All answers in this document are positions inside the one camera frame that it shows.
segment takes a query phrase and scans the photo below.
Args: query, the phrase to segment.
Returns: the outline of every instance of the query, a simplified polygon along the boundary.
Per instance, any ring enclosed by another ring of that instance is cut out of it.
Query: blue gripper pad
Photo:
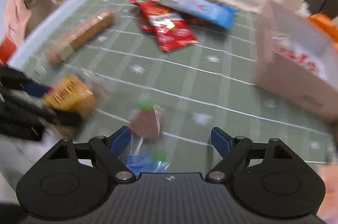
[[[222,158],[225,158],[231,152],[231,139],[225,138],[221,129],[213,128],[211,130],[211,143],[219,152]]]
[[[129,127],[125,128],[115,139],[110,143],[110,151],[114,153],[116,157],[119,157],[126,149],[131,141],[131,131]]]

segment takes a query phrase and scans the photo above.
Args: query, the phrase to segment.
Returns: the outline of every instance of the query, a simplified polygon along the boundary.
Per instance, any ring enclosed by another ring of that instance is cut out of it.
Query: white grid line
[[[144,36],[144,34],[137,33],[137,32],[127,32],[127,31],[121,31],[121,30],[116,30],[116,29],[106,29],[106,31],[116,31],[116,32],[122,32],[122,33],[129,33],[129,34],[135,34],[135,35],[141,35]]]
[[[129,17],[129,18],[137,18],[137,19],[139,19],[138,17],[135,17],[135,16],[129,16],[129,15],[120,15],[120,17]]]
[[[190,143],[194,143],[194,144],[198,144],[198,145],[202,145],[202,146],[207,146],[207,147],[214,147],[213,145],[211,145],[209,143],[204,143],[204,142],[196,141],[196,140],[193,140],[193,139],[185,138],[185,137],[182,137],[182,136],[177,136],[175,134],[171,134],[171,133],[168,133],[168,132],[163,132],[163,134],[166,135],[166,136],[177,138],[177,139],[187,141],[187,142],[190,142]]]
[[[214,49],[214,48],[210,48],[210,47],[203,46],[203,45],[200,45],[200,44],[194,44],[194,45],[199,46],[199,47],[203,47],[203,48],[206,48],[206,49],[209,49],[209,50],[217,51],[217,52],[225,52],[225,50]]]
[[[305,163],[314,163],[314,164],[328,164],[328,162],[321,162],[321,161],[308,161],[304,160]]]
[[[117,5],[117,6],[135,6],[133,4],[123,4],[123,3],[109,3],[109,4]]]
[[[250,43],[250,44],[254,44],[254,45],[256,44],[255,42],[252,42],[250,40],[246,40],[246,39],[243,39],[243,38],[239,38],[237,36],[228,35],[228,37],[233,38],[233,39],[237,39],[237,40],[241,40],[241,41],[244,41],[244,42],[247,42],[247,43]]]
[[[228,54],[228,55],[237,57],[237,58],[244,59],[244,60],[248,60],[248,61],[252,61],[252,62],[257,62],[257,60],[250,59],[250,58],[246,58],[246,57],[244,57],[244,56],[240,56],[240,55],[237,55],[237,54],[229,53],[228,51],[225,51],[225,53]]]
[[[172,94],[170,92],[158,90],[158,89],[155,89],[155,88],[152,88],[152,87],[148,87],[148,86],[143,86],[143,85],[135,84],[135,83],[132,83],[132,82],[124,81],[124,80],[117,79],[117,78],[110,77],[110,76],[106,76],[106,75],[103,75],[103,74],[99,74],[99,73],[95,73],[95,74],[97,74],[98,76],[100,76],[102,78],[109,79],[111,81],[116,81],[116,82],[123,83],[123,84],[126,84],[126,85],[131,85],[131,86],[139,87],[139,88],[142,88],[142,89],[145,89],[145,90],[157,91],[157,92],[160,92],[160,93],[163,93],[163,94],[167,94],[167,95],[170,95],[170,96],[186,99],[186,100],[189,100],[189,101],[192,101],[192,102],[196,102],[196,103],[200,103],[200,104],[203,104],[203,105],[212,106],[212,107],[220,108],[220,109],[223,109],[223,110],[232,111],[233,113],[239,113],[239,114],[242,114],[242,115],[246,115],[246,116],[253,117],[253,118],[258,118],[258,119],[265,120],[265,121],[270,121],[270,122],[273,122],[273,123],[283,124],[283,125],[295,127],[295,128],[298,128],[298,129],[312,131],[314,133],[322,134],[322,135],[325,135],[325,136],[327,135],[327,133],[325,133],[325,132],[317,131],[317,130],[310,129],[310,128],[307,128],[307,127],[304,127],[304,126],[299,126],[299,125],[290,124],[290,123],[286,123],[286,122],[282,122],[282,121],[278,121],[278,120],[264,118],[264,117],[256,116],[256,115],[249,114],[249,113],[243,113],[241,111],[237,111],[237,110],[229,109],[229,108],[226,108],[226,107],[222,107],[222,106],[219,106],[219,105],[216,105],[216,104],[213,104],[213,103],[203,102],[203,101],[199,101],[199,100],[196,100],[196,99],[192,99],[192,98],[188,98],[188,97]]]
[[[214,73],[214,72],[206,71],[204,69],[198,69],[198,68],[191,67],[191,66],[188,66],[188,65],[172,62],[172,61],[169,61],[169,60],[166,60],[166,59],[153,58],[153,57],[148,57],[148,56],[143,56],[143,55],[137,55],[137,54],[133,54],[133,53],[121,52],[121,51],[106,49],[106,48],[103,48],[103,47],[96,47],[96,46],[90,46],[90,45],[85,45],[85,46],[88,47],[88,48],[90,48],[90,49],[94,49],[94,50],[100,49],[100,50],[103,50],[103,51],[108,51],[108,52],[113,52],[113,53],[118,53],[118,54],[123,54],[123,55],[129,55],[129,56],[134,56],[134,57],[138,57],[138,58],[144,58],[144,59],[149,59],[149,60],[154,60],[154,61],[167,62],[167,63],[170,63],[170,64],[186,67],[186,68],[189,68],[189,69],[194,69],[196,71],[219,75],[219,76],[222,76],[224,78],[231,79],[231,80],[234,80],[234,81],[238,81],[238,82],[241,82],[241,83],[244,83],[244,84],[247,84],[247,85],[251,85],[251,86],[255,85],[255,84],[252,84],[252,83],[249,83],[249,82],[245,82],[245,81],[242,81],[242,80],[239,80],[239,79],[235,79],[235,78],[232,78],[232,77],[220,74],[220,73]]]
[[[236,26],[239,26],[239,27],[242,27],[242,28],[244,28],[244,29],[248,29],[248,30],[255,31],[255,29],[254,29],[254,28],[252,28],[252,27],[249,27],[249,26],[246,26],[246,25],[243,25],[243,24],[234,23],[234,25],[236,25]]]

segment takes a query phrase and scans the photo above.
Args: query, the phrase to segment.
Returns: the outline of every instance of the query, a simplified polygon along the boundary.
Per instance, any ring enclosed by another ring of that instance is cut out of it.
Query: orange object
[[[7,36],[5,36],[0,43],[0,63],[6,65],[8,59],[11,58],[15,51],[15,44]]]
[[[338,43],[338,28],[332,20],[323,13],[308,17],[308,20],[329,35],[335,43]]]
[[[326,192],[317,216],[328,224],[334,224],[338,221],[338,165],[322,166],[318,171]]]
[[[43,101],[54,109],[80,113],[83,118],[87,118],[96,105],[92,91],[75,75],[67,75],[44,96]]]

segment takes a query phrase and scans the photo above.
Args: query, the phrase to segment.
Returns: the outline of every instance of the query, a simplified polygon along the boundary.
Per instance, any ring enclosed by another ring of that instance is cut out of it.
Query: plastic wrapper
[[[317,62],[308,53],[302,52],[300,48],[296,48],[289,34],[279,33],[273,39],[277,41],[275,46],[277,52],[313,74],[320,73]]]
[[[210,21],[231,29],[237,11],[214,0],[155,0],[161,5]]]
[[[210,22],[191,16],[190,14],[181,13],[181,16],[190,25],[200,26],[210,24]],[[139,14],[139,25],[140,28],[145,32],[154,32],[154,28],[151,26],[149,20],[145,17],[145,15],[142,12],[140,12]]]
[[[170,52],[198,43],[182,16],[153,0],[130,0],[140,7],[157,36],[162,51]]]
[[[43,103],[51,109],[79,113],[85,121],[97,107],[108,100],[111,93],[112,89],[103,78],[79,69],[52,86],[51,91],[43,97]],[[74,138],[81,129],[61,125],[47,127],[50,134],[67,138]]]
[[[120,159],[136,177],[140,173],[163,173],[169,167],[161,138],[162,114],[162,109],[151,103],[141,104],[133,113],[131,141]]]

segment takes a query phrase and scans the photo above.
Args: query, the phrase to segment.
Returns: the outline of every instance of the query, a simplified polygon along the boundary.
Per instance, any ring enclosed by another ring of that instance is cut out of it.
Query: green tablecloth
[[[39,78],[35,69],[45,48],[101,9],[116,23],[80,49],[67,64]],[[205,174],[220,156],[210,144],[219,126],[255,142],[282,139],[304,160],[324,162],[329,127],[301,108],[253,85],[256,69],[256,15],[240,11],[231,31],[191,26],[200,44],[163,53],[157,40],[138,25],[138,7],[129,0],[88,0],[32,55],[24,71],[53,85],[74,68],[103,77],[114,88],[76,141],[111,135],[127,125],[141,101],[164,109],[163,145],[170,172]]]

